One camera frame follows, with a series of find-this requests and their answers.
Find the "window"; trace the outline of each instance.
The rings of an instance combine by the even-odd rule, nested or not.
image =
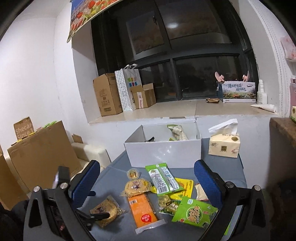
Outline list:
[[[99,74],[138,64],[157,102],[217,96],[225,80],[257,64],[246,30],[229,0],[124,0],[91,22]]]

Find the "table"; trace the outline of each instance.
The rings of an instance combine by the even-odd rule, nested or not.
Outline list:
[[[227,158],[219,156],[208,155],[209,138],[202,139],[202,159],[211,168],[213,172],[217,172],[224,181],[231,181],[237,187],[246,188],[246,179],[244,176],[243,165],[240,158]],[[108,195],[112,195],[118,202],[120,207],[128,211],[127,213],[117,217],[112,223],[101,229],[99,226],[94,225],[91,234],[96,240],[120,240],[120,241],[133,241],[133,240],[186,240],[197,241],[204,230],[185,223],[171,222],[172,216],[163,215],[156,212],[158,219],[165,219],[167,224],[157,227],[152,230],[146,230],[141,234],[136,234],[136,224],[134,223],[133,216],[129,209],[128,201],[125,197],[120,196],[124,190],[125,184],[129,179],[126,172],[131,168],[126,152],[123,152],[116,160],[114,160],[105,170],[103,170],[93,186],[93,191],[96,192],[95,197],[88,197],[84,205],[80,208],[83,212],[89,213],[90,209],[96,207]],[[140,177],[151,181],[148,172],[144,168],[138,168]],[[171,168],[171,173],[175,177],[192,179],[194,184],[198,183],[192,168]],[[157,211],[157,195],[148,192],[148,198],[152,203],[155,211]],[[192,198],[196,198],[196,189],[193,189]],[[227,236],[222,240],[227,240],[231,231],[233,230],[241,207],[237,207],[233,215],[230,231]]]

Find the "yellow snack package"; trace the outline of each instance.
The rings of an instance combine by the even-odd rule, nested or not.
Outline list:
[[[194,187],[193,180],[182,179],[182,178],[177,178],[177,177],[175,179],[176,179],[177,183],[179,184],[179,186],[183,187],[184,190],[182,190],[180,192],[168,194],[169,198],[173,199],[173,200],[180,200],[180,201],[182,200],[182,198],[184,196],[191,198],[192,190]],[[157,194],[156,188],[154,186],[150,189],[150,191]]]

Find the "glass pane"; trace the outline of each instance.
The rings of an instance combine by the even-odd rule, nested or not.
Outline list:
[[[175,82],[170,62],[140,70],[142,84],[153,83],[156,101],[176,99]]]
[[[191,36],[186,41],[194,42],[195,45],[230,43],[224,25],[207,0],[156,2],[170,40]]]
[[[224,80],[235,80],[241,75],[237,57],[201,57],[176,60],[183,98],[216,96],[215,72]]]
[[[127,21],[126,26],[135,54],[163,44],[153,11]]]

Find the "poster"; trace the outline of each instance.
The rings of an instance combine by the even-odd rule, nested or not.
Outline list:
[[[67,43],[91,19],[122,0],[73,0]]]

